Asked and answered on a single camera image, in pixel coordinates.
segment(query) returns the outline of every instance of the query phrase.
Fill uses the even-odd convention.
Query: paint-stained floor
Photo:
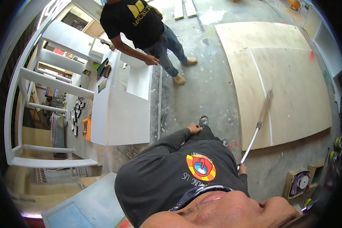
[[[326,80],[332,108],[333,127],[331,129],[292,143],[251,151],[245,165],[248,174],[248,190],[251,198],[263,201],[272,196],[281,196],[288,171],[307,168],[318,159],[324,159],[328,147],[339,136],[337,104],[333,98],[332,83],[328,71],[315,45],[301,26],[307,10],[295,12],[288,8],[285,0],[194,0],[197,17],[175,21],[172,1],[154,0],[150,5],[160,9],[163,22],[178,36],[187,57],[196,57],[195,66],[182,66],[174,54],[170,60],[186,79],[186,84],[178,86],[171,76],[162,72],[160,126],[158,126],[159,80],[152,81],[151,142],[157,135],[171,134],[176,130],[196,123],[199,117],[207,115],[215,136],[227,139],[231,153],[237,161],[242,158],[241,129],[237,94],[226,55],[215,31],[214,25],[239,21],[269,21],[297,26],[307,39],[322,69]],[[307,198],[303,194],[294,200],[302,203]]]

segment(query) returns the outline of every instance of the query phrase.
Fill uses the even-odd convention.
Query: broom bristles
[[[274,98],[274,90],[270,89],[266,94],[265,101],[263,103],[263,107],[260,113],[259,122],[262,122],[264,120],[267,112],[269,111],[271,107],[272,98]]]

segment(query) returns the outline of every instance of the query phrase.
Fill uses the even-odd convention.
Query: light blue board
[[[116,176],[109,173],[63,203],[43,212],[46,228],[115,227],[125,216],[114,191]]]

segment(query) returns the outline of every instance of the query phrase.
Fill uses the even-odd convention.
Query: man
[[[107,0],[101,13],[100,23],[115,48],[144,61],[147,65],[158,65],[171,75],[177,84],[185,79],[179,75],[167,56],[170,49],[183,65],[196,64],[196,58],[187,58],[176,35],[162,23],[162,14],[144,0]],[[120,39],[120,32],[132,40],[138,52]]]
[[[146,148],[115,180],[134,227],[280,227],[299,213],[282,197],[249,198],[246,167],[215,137],[207,117]]]

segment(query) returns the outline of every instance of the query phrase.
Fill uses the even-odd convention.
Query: tape roll
[[[309,177],[308,176],[302,176],[299,181],[299,188],[305,189],[305,187],[308,185]]]

